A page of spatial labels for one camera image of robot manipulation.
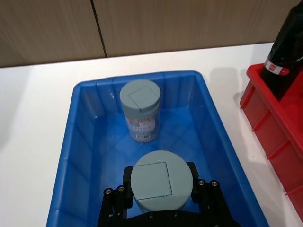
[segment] jar label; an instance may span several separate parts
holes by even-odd
[[[157,116],[146,119],[126,118],[132,138],[138,142],[149,142],[157,136]]]

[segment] gray cylinder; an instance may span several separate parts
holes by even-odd
[[[181,157],[157,150],[144,155],[133,167],[131,187],[144,211],[177,210],[190,197],[193,176]]]
[[[145,79],[131,81],[121,89],[122,109],[135,141],[146,143],[158,136],[160,96],[159,86]]]

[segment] black bottle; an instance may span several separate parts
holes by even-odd
[[[270,50],[261,77],[281,100],[303,63],[303,0],[293,7]]]

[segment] blue plastic bin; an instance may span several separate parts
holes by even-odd
[[[160,134],[140,144],[130,137],[119,93],[150,79],[161,89]],[[73,91],[47,227],[96,227],[107,187],[148,152],[168,150],[196,164],[200,178],[218,180],[242,227],[268,227],[206,84],[198,72],[173,71],[79,83]],[[191,198],[184,210],[198,212]],[[141,214],[134,202],[128,217]]]

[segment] bottle label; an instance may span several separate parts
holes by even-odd
[[[134,140],[145,143],[157,136],[157,114],[146,119],[125,118],[129,132]]]
[[[281,67],[278,65],[275,65],[274,63],[272,63],[268,58],[266,59],[265,63],[264,63],[264,67],[279,76],[286,76],[289,74],[290,70],[288,68],[285,67]]]

